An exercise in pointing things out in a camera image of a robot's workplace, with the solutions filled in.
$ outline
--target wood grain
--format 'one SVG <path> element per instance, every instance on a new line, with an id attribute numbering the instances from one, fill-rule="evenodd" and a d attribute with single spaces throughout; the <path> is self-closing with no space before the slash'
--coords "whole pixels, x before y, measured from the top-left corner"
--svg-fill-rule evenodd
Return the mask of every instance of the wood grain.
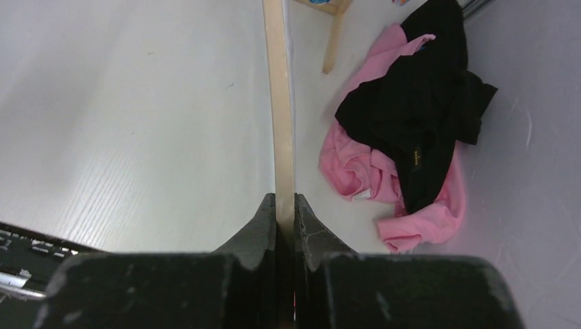
<path id="1" fill-rule="evenodd" d="M 295 164 L 283 5 L 282 0 L 263 0 L 262 5 L 273 118 L 276 216 L 287 243 L 293 245 Z"/>
<path id="2" fill-rule="evenodd" d="M 353 0 L 341 0 L 337 13 L 333 17 L 333 24 L 331 26 L 331 34 L 327 43 L 327 51 L 325 52 L 325 60 L 323 61 L 323 73 L 329 74 L 337 59 L 337 51 L 339 48 L 339 39 L 341 37 L 341 30 L 343 28 L 343 20 L 345 13 L 351 6 Z"/>
<path id="3" fill-rule="evenodd" d="M 200 252 L 274 191 L 260 2 L 0 12 L 0 221 L 112 252 Z"/>

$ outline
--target black plastic object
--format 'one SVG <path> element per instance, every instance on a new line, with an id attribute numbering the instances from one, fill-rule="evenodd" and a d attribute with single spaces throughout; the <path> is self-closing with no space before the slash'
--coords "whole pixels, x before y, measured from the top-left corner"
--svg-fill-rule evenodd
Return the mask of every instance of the black plastic object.
<path id="1" fill-rule="evenodd" d="M 0 276 L 30 278 L 23 289 L 44 291 L 60 264 L 78 252 L 94 252 L 68 241 L 0 223 Z M 0 289 L 0 329 L 32 328 L 40 307 L 36 300 L 22 300 L 2 294 Z"/>
<path id="2" fill-rule="evenodd" d="M 69 258 L 33 327 L 523 328 L 502 277 L 483 260 L 357 254 L 302 195 L 291 247 L 274 200 L 267 195 L 211 254 Z"/>

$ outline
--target wooden chair leg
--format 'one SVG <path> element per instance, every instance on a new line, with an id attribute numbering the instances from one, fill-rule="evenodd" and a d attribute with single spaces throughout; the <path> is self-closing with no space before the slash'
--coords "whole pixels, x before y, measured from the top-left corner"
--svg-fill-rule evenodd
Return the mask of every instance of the wooden chair leg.
<path id="1" fill-rule="evenodd" d="M 327 43 L 327 51 L 325 52 L 325 60 L 323 61 L 323 73 L 329 74 L 335 66 L 337 59 L 337 49 L 339 48 L 339 37 L 341 36 L 341 27 L 343 26 L 343 19 L 345 12 L 353 0 L 342 0 L 338 5 L 337 14 L 333 17 L 333 25 L 331 26 L 331 34 Z"/>
<path id="2" fill-rule="evenodd" d="M 343 26 L 343 19 L 347 9 L 353 3 L 353 0 L 334 0 L 333 2 L 324 5 L 316 5 L 309 0 L 296 0 L 304 3 L 311 8 L 326 12 L 333 15 L 333 25 L 331 26 L 331 34 L 327 42 L 327 51 L 325 52 L 325 60 L 323 61 L 323 73 L 329 74 L 335 66 L 337 59 L 337 49 L 339 48 L 339 37 L 341 36 L 341 27 Z"/>

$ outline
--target pink shirt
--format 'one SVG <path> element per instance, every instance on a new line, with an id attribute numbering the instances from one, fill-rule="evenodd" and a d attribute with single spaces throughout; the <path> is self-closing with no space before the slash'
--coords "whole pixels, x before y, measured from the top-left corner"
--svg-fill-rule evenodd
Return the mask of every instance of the pink shirt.
<path id="1" fill-rule="evenodd" d="M 361 69 L 347 83 L 341 98 L 359 84 L 384 76 L 398 57 L 413 55 L 435 38 L 425 34 L 408 42 L 398 24 L 386 28 L 369 50 Z M 410 250 L 421 242 L 445 242 L 458 231 L 464 219 L 466 193 L 457 147 L 434 203 L 411 215 L 405 214 L 395 163 L 382 152 L 350 139 L 336 120 L 323 142 L 319 168 L 339 195 L 349 201 L 396 203 L 395 217 L 378 221 L 380 237 L 393 252 Z"/>

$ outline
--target wooden pole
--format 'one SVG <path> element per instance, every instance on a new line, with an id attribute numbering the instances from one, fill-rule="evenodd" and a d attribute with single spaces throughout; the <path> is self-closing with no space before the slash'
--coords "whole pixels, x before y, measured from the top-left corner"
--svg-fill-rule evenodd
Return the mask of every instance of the wooden pole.
<path id="1" fill-rule="evenodd" d="M 273 119 L 276 221 L 290 250 L 293 250 L 295 158 L 282 0 L 262 0 L 262 7 Z"/>
<path id="2" fill-rule="evenodd" d="M 343 19 L 345 13 L 353 3 L 353 0 L 335 0 L 334 2 L 317 5 L 311 3 L 309 0 L 296 0 L 304 3 L 311 8 L 326 12 L 333 16 L 333 25 L 331 26 L 331 34 L 327 42 L 327 51 L 325 52 L 325 60 L 323 61 L 323 73 L 329 74 L 337 59 L 337 50 L 339 48 L 339 37 L 341 36 L 341 28 L 343 27 Z"/>

